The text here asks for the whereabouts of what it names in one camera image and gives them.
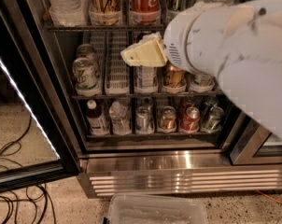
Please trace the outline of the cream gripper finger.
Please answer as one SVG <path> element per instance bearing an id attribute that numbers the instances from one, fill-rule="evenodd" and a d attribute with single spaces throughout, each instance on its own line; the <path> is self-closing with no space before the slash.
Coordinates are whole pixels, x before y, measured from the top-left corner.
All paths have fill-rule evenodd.
<path id="1" fill-rule="evenodd" d="M 159 32 L 144 35 L 139 42 L 124 49 L 120 55 L 128 65 L 134 67 L 163 67 L 168 61 Z"/>

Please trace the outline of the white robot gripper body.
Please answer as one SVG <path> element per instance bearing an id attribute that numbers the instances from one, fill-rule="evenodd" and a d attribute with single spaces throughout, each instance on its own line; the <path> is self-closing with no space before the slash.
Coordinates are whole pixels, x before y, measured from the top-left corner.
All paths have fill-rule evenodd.
<path id="1" fill-rule="evenodd" d="M 228 32 L 237 7 L 199 2 L 178 13 L 163 36 L 170 63 L 184 71 L 216 74 L 218 48 Z"/>

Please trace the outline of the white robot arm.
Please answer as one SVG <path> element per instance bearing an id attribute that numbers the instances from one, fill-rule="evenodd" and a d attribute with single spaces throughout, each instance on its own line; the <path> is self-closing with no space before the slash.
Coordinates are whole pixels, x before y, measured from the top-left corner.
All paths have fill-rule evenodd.
<path id="1" fill-rule="evenodd" d="M 146 35 L 120 54 L 130 66 L 171 63 L 214 77 L 238 108 L 282 139 L 282 0 L 199 2 L 163 35 Z"/>

